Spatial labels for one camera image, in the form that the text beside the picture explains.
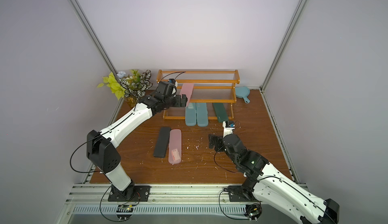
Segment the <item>dark green pencil case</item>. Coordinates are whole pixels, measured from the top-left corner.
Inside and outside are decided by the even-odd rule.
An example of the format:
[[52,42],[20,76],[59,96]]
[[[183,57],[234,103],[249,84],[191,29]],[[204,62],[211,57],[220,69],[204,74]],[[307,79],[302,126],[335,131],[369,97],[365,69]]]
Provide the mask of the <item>dark green pencil case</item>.
[[219,123],[228,120],[228,114],[223,103],[213,103],[213,108]]

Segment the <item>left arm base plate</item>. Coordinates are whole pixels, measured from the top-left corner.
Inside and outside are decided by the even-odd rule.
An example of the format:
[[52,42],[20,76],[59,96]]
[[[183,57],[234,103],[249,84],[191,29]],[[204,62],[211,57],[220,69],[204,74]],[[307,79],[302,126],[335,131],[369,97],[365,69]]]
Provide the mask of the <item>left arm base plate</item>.
[[147,202],[151,186],[129,185],[125,190],[119,191],[112,186],[109,191],[109,202]]

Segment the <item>pink pencil case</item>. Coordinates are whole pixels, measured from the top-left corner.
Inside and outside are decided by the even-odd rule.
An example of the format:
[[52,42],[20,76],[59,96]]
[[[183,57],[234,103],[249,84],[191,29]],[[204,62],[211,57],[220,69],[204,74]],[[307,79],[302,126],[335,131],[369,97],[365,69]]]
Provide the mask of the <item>pink pencil case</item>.
[[190,103],[190,99],[191,99],[191,96],[192,96],[192,93],[193,93],[193,89],[194,89],[194,84],[193,83],[183,83],[182,87],[181,87],[181,90],[180,90],[180,95],[183,99],[183,95],[186,96],[187,98],[187,103],[186,103],[186,107],[189,106],[189,103]]
[[182,134],[181,130],[173,129],[170,131],[168,145],[168,161],[170,164],[179,164],[182,161]]

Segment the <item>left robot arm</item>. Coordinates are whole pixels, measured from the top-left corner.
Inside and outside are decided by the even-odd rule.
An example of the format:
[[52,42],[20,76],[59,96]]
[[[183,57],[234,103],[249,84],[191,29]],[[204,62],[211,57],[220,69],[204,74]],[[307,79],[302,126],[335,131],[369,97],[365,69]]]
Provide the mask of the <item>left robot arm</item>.
[[186,107],[192,90],[184,93],[177,89],[174,79],[161,81],[149,95],[140,98],[132,110],[110,126],[87,135],[86,156],[107,177],[111,192],[126,200],[134,195],[134,182],[121,165],[116,148],[143,122],[170,107]]

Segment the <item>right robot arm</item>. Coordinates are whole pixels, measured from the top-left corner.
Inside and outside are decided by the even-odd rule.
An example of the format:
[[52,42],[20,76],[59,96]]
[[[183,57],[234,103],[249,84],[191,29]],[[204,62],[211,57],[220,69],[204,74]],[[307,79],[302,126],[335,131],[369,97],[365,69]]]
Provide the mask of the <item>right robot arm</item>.
[[340,206],[322,199],[294,183],[259,153],[247,149],[234,134],[209,135],[209,147],[224,152],[246,180],[225,191],[234,201],[265,202],[298,224],[337,224]]

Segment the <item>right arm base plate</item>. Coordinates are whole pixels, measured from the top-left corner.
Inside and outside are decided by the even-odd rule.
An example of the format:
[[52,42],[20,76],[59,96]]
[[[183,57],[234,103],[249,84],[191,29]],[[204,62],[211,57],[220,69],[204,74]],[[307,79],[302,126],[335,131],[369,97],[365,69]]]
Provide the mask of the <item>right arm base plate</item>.
[[244,185],[231,185],[224,189],[230,202],[256,202],[253,196],[253,188]]

